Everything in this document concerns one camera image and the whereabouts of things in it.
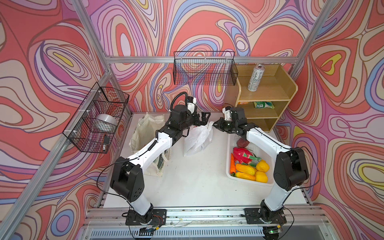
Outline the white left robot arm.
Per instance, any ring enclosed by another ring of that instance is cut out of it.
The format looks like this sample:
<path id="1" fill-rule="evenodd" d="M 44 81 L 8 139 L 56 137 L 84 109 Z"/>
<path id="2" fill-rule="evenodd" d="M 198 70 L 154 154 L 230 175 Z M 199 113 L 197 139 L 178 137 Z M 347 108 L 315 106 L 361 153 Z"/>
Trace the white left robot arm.
<path id="1" fill-rule="evenodd" d="M 130 157 L 119 157 L 116 160 L 110 188 L 123 197 L 137 215 L 151 217 L 153 205 L 143 195 L 144 171 L 157 157 L 184 137 L 185 130 L 205 126 L 210 116 L 210 112 L 192 114 L 189 110 L 170 113 L 169 119 L 162 128 L 156 131 L 153 140 Z"/>

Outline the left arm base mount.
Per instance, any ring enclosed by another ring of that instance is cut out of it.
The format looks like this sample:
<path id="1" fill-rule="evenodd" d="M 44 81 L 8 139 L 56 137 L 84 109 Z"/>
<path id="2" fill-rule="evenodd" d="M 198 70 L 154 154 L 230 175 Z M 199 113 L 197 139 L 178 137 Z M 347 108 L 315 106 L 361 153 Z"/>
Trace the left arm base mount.
<path id="1" fill-rule="evenodd" d="M 126 217 L 126 226 L 162 226 L 166 224 L 166 209 L 150 209 L 145 215 L 140 215 L 135 210 L 122 214 Z"/>

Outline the cream canvas tote bag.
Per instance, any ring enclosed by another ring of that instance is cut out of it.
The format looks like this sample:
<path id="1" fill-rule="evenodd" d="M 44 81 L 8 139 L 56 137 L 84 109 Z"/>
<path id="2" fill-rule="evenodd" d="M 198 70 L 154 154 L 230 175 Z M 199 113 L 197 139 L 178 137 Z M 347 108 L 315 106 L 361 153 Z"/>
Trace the cream canvas tote bag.
<path id="1" fill-rule="evenodd" d="M 166 122 L 165 115 L 150 115 L 148 113 L 141 119 L 135 128 L 130 141 L 131 149 L 134 153 L 141 150 L 145 145 L 155 138 L 156 130 L 164 126 Z M 162 177 L 164 169 L 171 157 L 171 149 L 164 151 L 159 155 L 145 170 L 144 174 L 148 176 Z"/>

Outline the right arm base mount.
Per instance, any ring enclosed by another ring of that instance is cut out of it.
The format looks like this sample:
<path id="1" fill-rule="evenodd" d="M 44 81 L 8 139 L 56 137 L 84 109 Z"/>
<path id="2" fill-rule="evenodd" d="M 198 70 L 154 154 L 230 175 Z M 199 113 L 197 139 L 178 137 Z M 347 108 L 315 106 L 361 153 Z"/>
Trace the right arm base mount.
<path id="1" fill-rule="evenodd" d="M 246 219 L 247 224 L 284 225 L 287 223 L 283 209 L 271 211 L 267 207 L 246 208 L 241 216 Z"/>

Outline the white plastic grocery bag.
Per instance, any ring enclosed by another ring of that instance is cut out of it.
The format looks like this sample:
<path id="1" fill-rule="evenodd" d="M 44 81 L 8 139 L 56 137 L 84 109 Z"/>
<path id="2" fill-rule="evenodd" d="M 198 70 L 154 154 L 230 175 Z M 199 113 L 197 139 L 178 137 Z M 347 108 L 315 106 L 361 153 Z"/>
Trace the white plastic grocery bag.
<path id="1" fill-rule="evenodd" d="M 184 157 L 192 156 L 203 151 L 213 140 L 213 124 L 211 121 L 205 126 L 193 127 L 184 141 Z"/>

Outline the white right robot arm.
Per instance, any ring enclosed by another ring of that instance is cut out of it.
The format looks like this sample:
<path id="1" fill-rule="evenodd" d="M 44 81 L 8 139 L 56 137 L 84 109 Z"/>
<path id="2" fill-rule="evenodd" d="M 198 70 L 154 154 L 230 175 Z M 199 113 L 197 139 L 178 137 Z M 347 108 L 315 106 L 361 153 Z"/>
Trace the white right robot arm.
<path id="1" fill-rule="evenodd" d="M 246 120 L 226 121 L 220 118 L 214 122 L 213 127 L 228 134 L 237 134 L 259 147 L 275 161 L 275 183 L 269 195 L 262 201 L 262 206 L 269 211 L 281 210 L 291 192 L 309 178 L 306 156 L 301 148 L 291 148 L 270 138 L 261 128 L 247 123 Z"/>

